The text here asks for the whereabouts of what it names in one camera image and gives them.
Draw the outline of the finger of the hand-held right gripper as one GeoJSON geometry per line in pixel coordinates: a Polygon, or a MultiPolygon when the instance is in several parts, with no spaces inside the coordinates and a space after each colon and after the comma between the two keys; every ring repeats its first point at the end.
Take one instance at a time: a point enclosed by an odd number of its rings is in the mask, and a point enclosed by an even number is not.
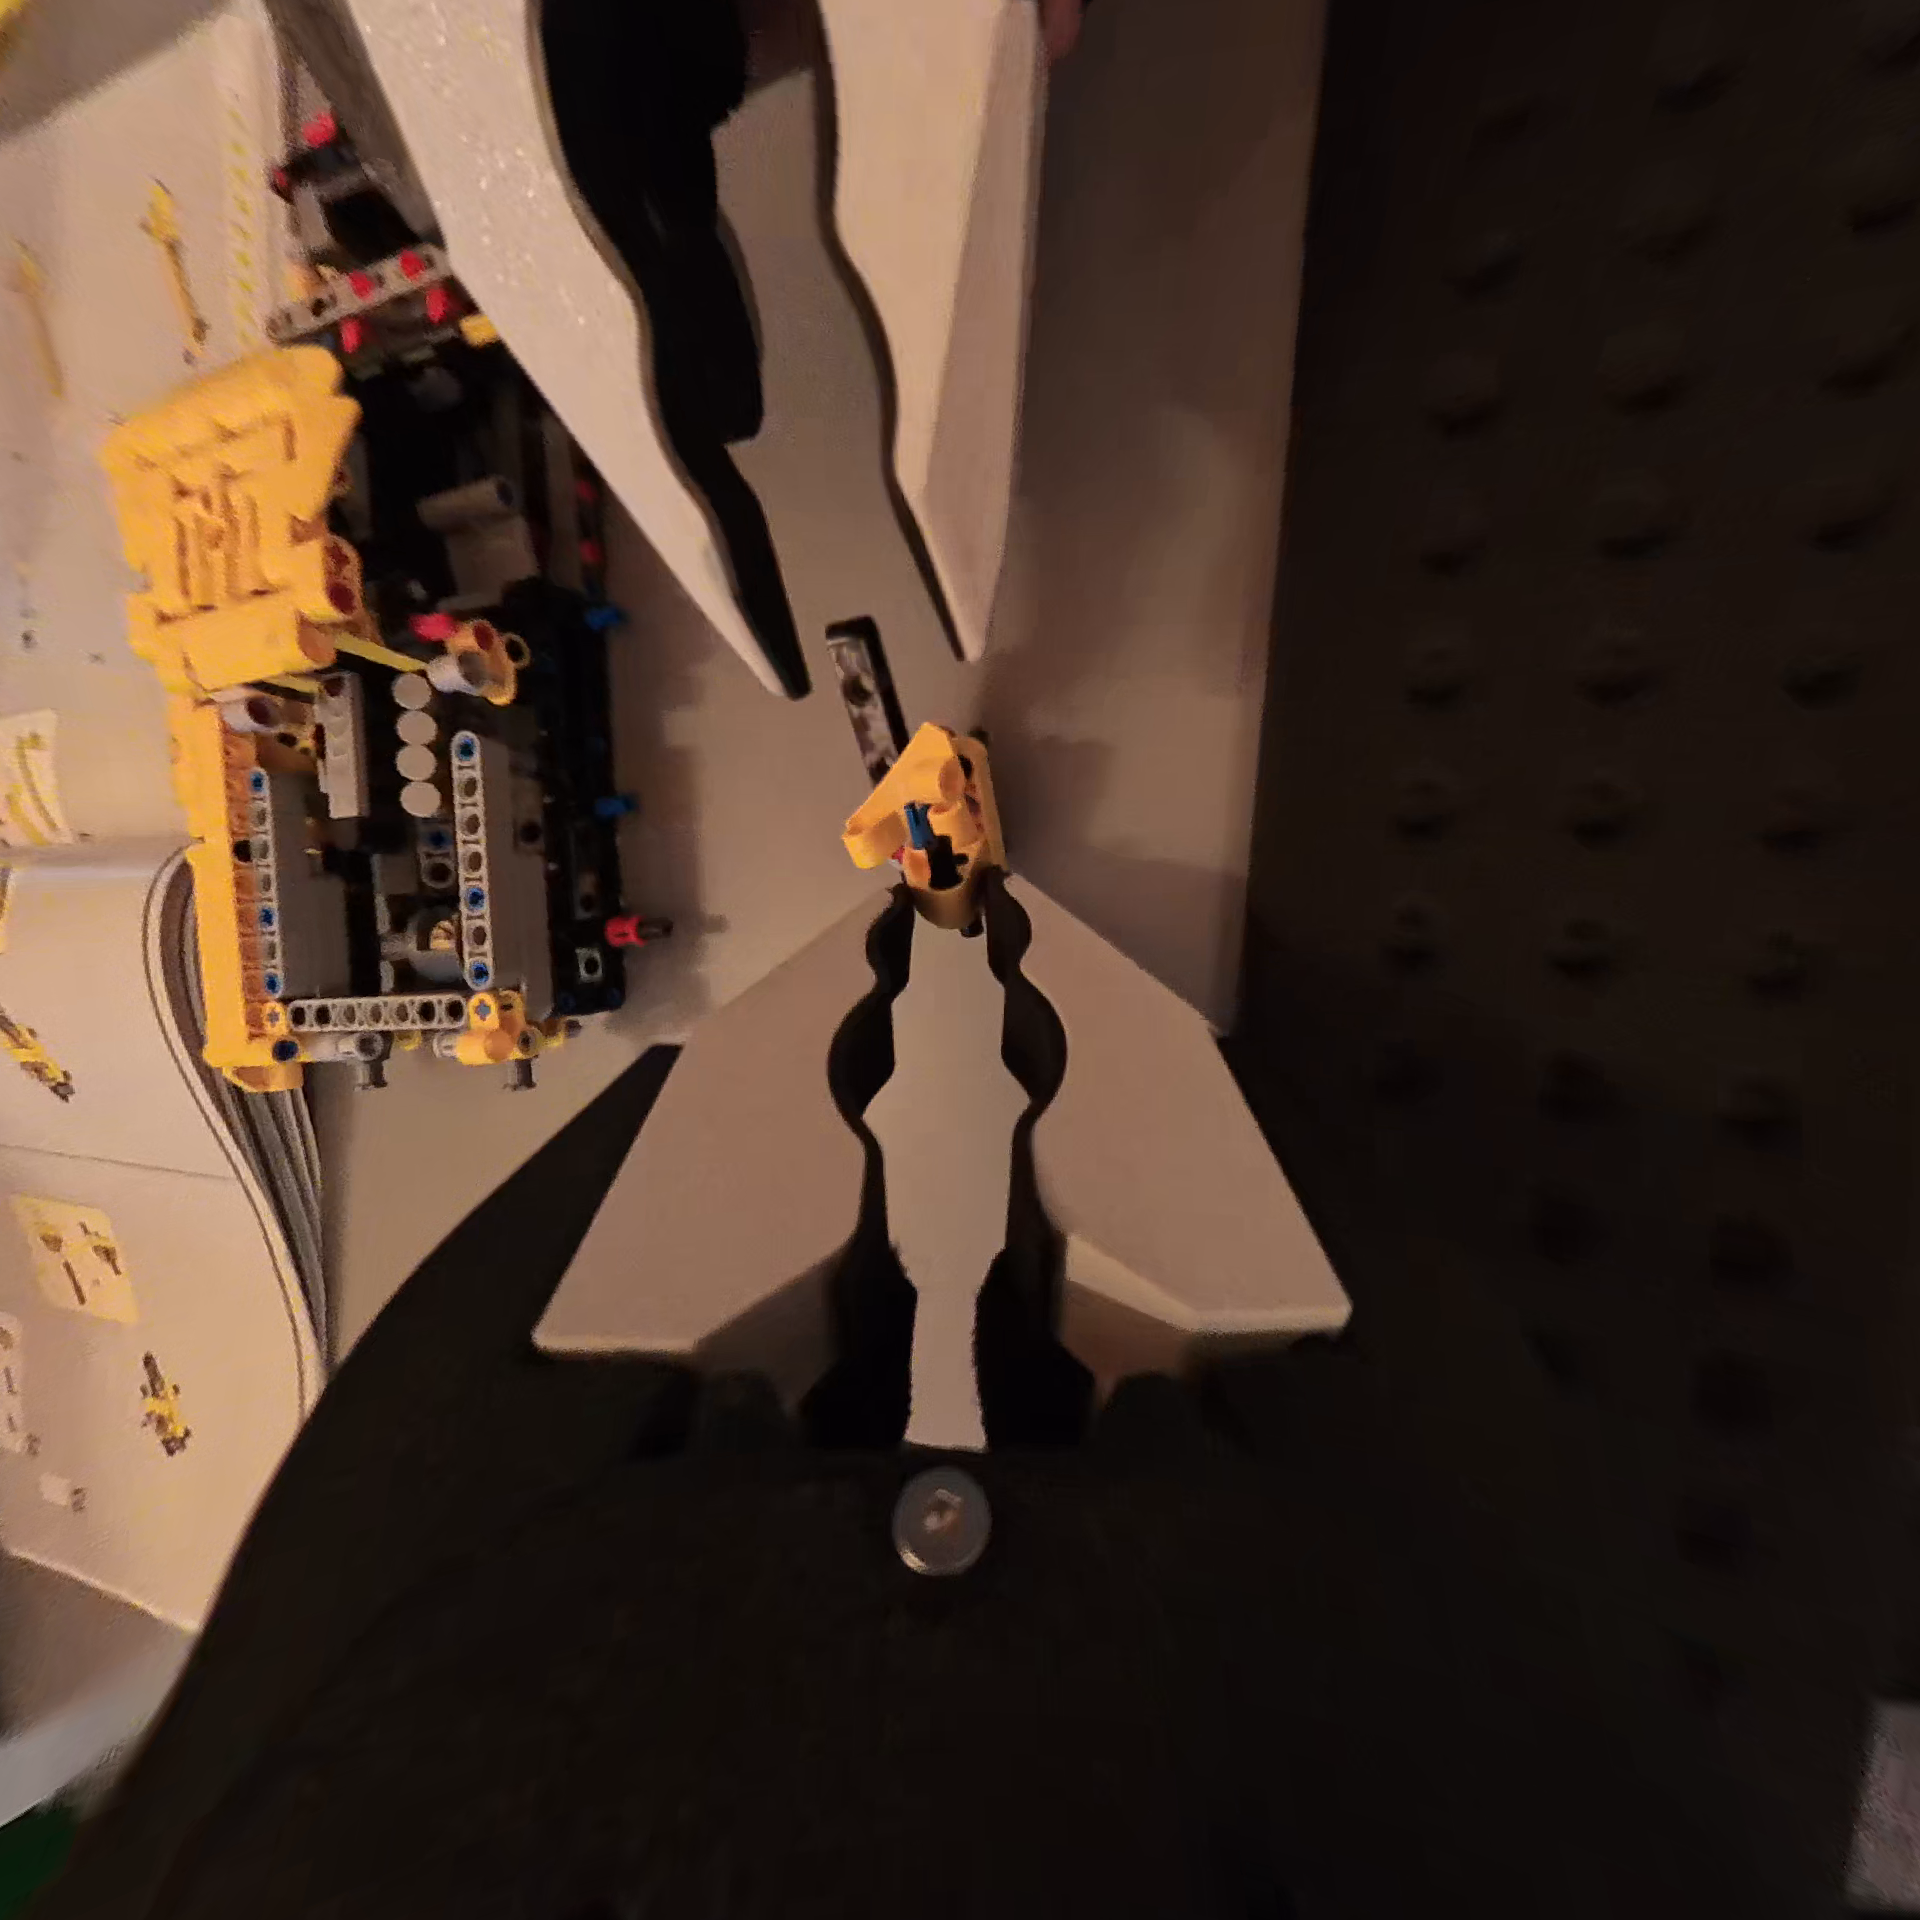
{"type": "Polygon", "coordinates": [[[819,4],[830,231],[882,373],[882,475],[961,661],[1015,499],[1050,60],[1035,4],[819,4]]]}
{"type": "Polygon", "coordinates": [[[454,271],[619,506],[755,678],[811,671],[768,513],[755,306],[712,133],[746,91],[731,4],[349,4],[454,271]]]}

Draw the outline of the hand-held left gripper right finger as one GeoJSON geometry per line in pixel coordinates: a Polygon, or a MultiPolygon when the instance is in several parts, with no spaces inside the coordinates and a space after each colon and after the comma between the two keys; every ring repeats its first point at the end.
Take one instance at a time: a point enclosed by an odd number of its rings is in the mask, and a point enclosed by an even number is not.
{"type": "Polygon", "coordinates": [[[979,925],[1023,1092],[978,1293],[986,1446],[1079,1446],[1133,1379],[1338,1337],[1351,1300],[1210,1019],[1028,882],[986,874],[979,925]]]}

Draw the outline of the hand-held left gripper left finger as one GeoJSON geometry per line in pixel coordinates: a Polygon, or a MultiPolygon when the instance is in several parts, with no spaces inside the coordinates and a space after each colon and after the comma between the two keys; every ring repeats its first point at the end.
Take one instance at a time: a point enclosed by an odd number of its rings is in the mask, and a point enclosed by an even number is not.
{"type": "Polygon", "coordinates": [[[918,1291],[870,1105],[910,974],[901,884],[686,1037],[541,1312],[544,1356],[750,1374],[830,1446],[897,1446],[918,1291]]]}

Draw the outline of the yellow black toy car model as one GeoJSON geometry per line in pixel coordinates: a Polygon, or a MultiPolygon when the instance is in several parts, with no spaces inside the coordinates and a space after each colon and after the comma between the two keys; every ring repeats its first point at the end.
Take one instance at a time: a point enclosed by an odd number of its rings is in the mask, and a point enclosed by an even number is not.
{"type": "Polygon", "coordinates": [[[168,694],[203,1060],[381,1086],[536,1063],[627,1003],[605,488],[322,102],[261,177],[261,345],[112,427],[131,654],[168,694]]]}

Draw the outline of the small yellow brick assembly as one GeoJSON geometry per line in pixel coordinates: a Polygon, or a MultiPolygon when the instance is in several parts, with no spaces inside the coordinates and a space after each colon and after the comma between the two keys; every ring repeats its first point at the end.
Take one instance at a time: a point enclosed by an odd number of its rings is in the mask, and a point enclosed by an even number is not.
{"type": "Polygon", "coordinates": [[[861,873],[893,868],[928,925],[982,936],[986,874],[1010,868],[991,741],[933,721],[909,729],[876,616],[832,620],[827,654],[870,777],[842,852],[861,873]]]}

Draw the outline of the grey desk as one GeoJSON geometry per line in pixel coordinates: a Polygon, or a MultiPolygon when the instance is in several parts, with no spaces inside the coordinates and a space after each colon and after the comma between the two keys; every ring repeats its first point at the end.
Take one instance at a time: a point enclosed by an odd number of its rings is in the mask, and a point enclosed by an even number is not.
{"type": "MultiPolygon", "coordinates": [[[[720,200],[768,329],[768,506],[811,656],[870,611],[918,714],[986,721],[1020,874],[1205,1019],[1235,1006],[1324,54],[1319,4],[1097,4],[1053,83],[1010,546],[991,651],[958,662],[890,542],[880,373],[822,241],[822,85],[798,68],[720,133],[720,200]]],[[[627,865],[678,934],[641,1009],[536,1092],[396,1063],[315,1095],[332,1328],[413,1268],[646,1044],[841,921],[859,787],[827,681],[755,685],[610,515],[613,672],[641,823],[627,865]]]]}

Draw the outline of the black perforated pad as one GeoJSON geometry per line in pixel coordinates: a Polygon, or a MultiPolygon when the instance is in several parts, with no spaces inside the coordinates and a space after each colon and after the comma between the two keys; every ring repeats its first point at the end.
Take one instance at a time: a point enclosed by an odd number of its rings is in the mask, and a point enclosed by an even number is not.
{"type": "Polygon", "coordinates": [[[1335,4],[1227,1058],[1302,1917],[1851,1917],[1916,1639],[1916,4],[1335,4]]]}

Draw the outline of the open instruction booklet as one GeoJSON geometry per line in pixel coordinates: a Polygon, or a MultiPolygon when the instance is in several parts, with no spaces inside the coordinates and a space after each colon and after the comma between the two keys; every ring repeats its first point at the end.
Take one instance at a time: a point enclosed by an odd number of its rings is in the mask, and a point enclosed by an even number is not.
{"type": "Polygon", "coordinates": [[[279,131],[261,4],[5,33],[5,1547],[176,1634],[328,1383],[320,1156],[203,1060],[100,450],[261,343],[279,131]]]}

